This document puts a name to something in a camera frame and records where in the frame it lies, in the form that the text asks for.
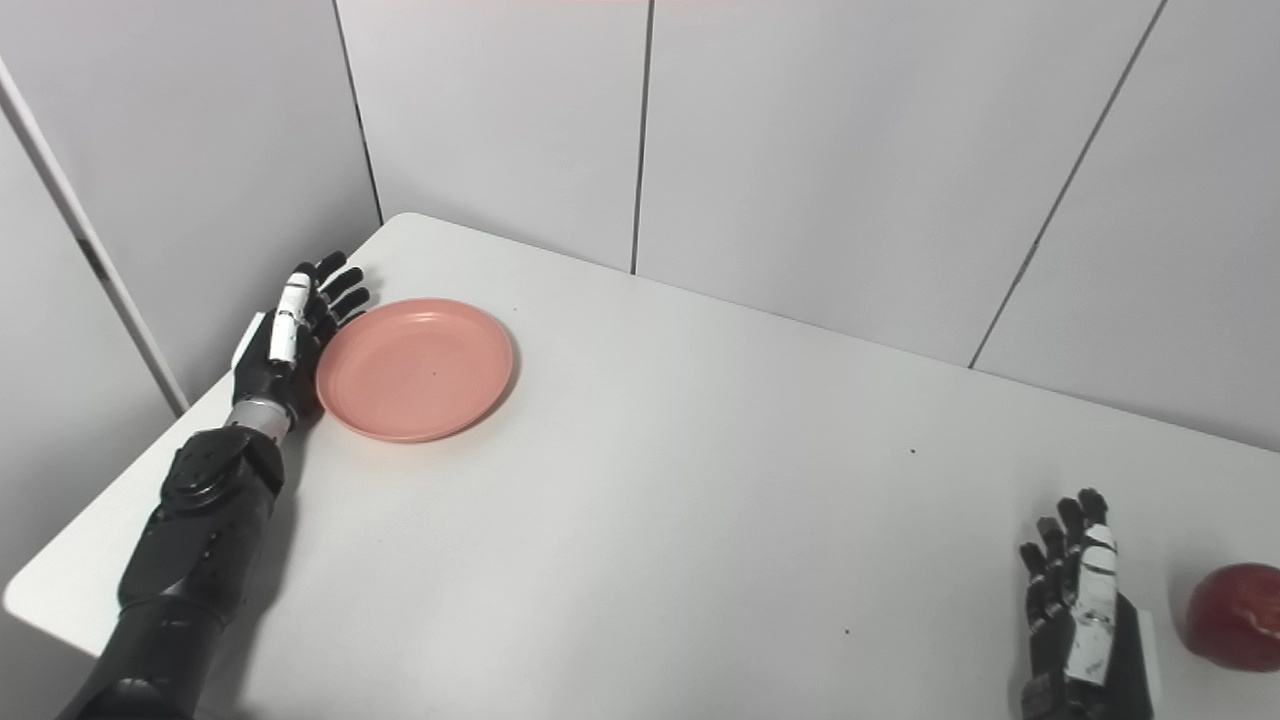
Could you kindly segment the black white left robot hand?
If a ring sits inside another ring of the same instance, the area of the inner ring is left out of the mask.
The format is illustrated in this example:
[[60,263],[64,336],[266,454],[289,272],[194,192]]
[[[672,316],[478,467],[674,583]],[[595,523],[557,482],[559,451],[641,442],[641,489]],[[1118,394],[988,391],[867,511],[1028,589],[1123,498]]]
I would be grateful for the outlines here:
[[338,332],[364,314],[371,297],[364,269],[346,252],[301,263],[275,306],[251,324],[239,343],[232,401],[276,404],[294,424],[315,416],[320,359]]

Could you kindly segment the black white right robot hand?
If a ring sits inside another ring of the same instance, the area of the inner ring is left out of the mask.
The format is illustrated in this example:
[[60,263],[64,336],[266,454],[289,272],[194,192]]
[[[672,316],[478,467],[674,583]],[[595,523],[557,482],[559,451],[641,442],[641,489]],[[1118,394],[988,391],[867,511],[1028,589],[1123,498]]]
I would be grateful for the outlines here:
[[1097,489],[1080,489],[1062,497],[1053,516],[1039,518],[1039,539],[1018,550],[1030,662],[1024,719],[1155,717],[1142,615],[1119,588],[1107,515]]

